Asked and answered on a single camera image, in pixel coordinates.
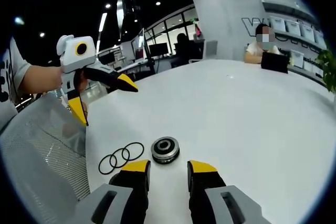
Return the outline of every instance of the dark ceiling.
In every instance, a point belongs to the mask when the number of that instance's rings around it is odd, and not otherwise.
[[[73,34],[91,36],[95,43],[98,39],[98,28],[101,15],[108,12],[104,30],[101,35],[100,49],[119,44],[119,29],[117,24],[117,0],[16,0],[19,15],[24,26],[18,26],[15,39],[22,56],[30,63],[45,65],[50,60],[58,58],[56,43],[60,36]],[[129,10],[124,28],[128,33],[121,41],[135,37],[142,27],[148,27],[160,18],[192,3],[192,0],[125,0]],[[104,8],[109,3],[109,10]]]

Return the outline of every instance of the white shirt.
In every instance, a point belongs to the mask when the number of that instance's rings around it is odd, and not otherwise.
[[[252,55],[260,56],[260,57],[263,56],[263,52],[264,52],[263,49],[258,46],[256,41],[253,41],[251,44],[249,44],[246,51]],[[271,52],[272,54],[277,54],[277,55],[281,54],[277,46],[273,46],[273,49],[269,50],[268,52]]]
[[[11,59],[8,49],[0,55],[0,130],[17,114],[13,101],[18,100],[16,93],[19,93],[18,88],[31,66],[22,58],[14,38],[10,40],[9,47]]]

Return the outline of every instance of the metal bearing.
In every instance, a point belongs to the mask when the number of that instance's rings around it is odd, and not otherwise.
[[[180,154],[180,147],[176,139],[165,136],[152,144],[151,151],[154,161],[165,165],[177,159]]]

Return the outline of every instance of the white table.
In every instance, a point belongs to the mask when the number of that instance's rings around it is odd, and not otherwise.
[[[137,85],[139,93],[118,90],[90,105],[91,191],[112,176],[98,172],[105,155],[139,141],[145,146],[141,159],[152,160],[154,140],[172,136],[181,154],[167,166],[152,161],[145,223],[192,223],[190,159],[215,166],[227,185],[261,205],[272,224],[301,223],[317,203],[336,147],[333,95],[321,85],[292,72],[228,60],[182,66]],[[132,156],[136,149],[130,148]]]

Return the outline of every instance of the computer monitor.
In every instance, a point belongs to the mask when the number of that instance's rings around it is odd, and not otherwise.
[[[150,45],[149,46],[149,51],[151,53],[151,56],[161,56],[168,54],[168,46],[167,43],[160,43],[156,45]]]
[[[146,52],[144,51],[144,29],[141,29],[139,34],[132,40],[132,47],[136,60],[146,59]]]
[[[114,53],[110,51],[100,54],[98,59],[103,65],[107,65],[108,63],[114,62],[116,60]]]

